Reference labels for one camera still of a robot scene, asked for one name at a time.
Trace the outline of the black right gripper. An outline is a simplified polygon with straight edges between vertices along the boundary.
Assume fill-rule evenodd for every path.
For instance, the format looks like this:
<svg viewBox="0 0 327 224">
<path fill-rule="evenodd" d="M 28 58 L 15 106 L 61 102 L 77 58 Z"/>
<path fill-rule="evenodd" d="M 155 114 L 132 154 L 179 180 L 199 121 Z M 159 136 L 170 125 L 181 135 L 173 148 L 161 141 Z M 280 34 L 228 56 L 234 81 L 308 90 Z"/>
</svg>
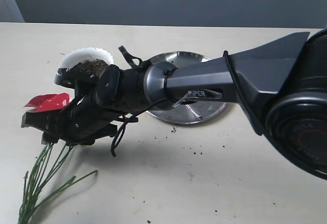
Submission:
<svg viewBox="0 0 327 224">
<path fill-rule="evenodd" d="M 42 144 L 61 139 L 66 144 L 93 145 L 97 139 L 114 137 L 118 127 L 112 121 L 149 105 L 144 93 L 146 70 L 145 67 L 121 70 L 109 65 L 81 102 L 71 108 L 27 111 L 22 116 L 21 128 L 42 131 Z"/>
</svg>

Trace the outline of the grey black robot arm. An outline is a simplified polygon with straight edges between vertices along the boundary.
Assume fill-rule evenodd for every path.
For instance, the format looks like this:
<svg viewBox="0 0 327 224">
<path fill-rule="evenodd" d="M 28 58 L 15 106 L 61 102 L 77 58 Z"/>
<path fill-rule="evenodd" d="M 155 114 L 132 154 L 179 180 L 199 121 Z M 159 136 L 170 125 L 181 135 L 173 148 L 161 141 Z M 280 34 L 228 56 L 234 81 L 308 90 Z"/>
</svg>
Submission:
<svg viewBox="0 0 327 224">
<path fill-rule="evenodd" d="M 61 64 L 55 83 L 73 89 L 64 106 L 41 109 L 30 101 L 23 128 L 42 131 L 43 143 L 92 145 L 112 137 L 111 153 L 126 125 L 149 110 L 196 102 L 240 105 L 257 135 L 265 136 L 289 162 L 326 179 L 326 30 L 297 32 L 262 46 L 198 64 L 144 61 L 119 48 L 130 65 L 97 68 Z"/>
</svg>

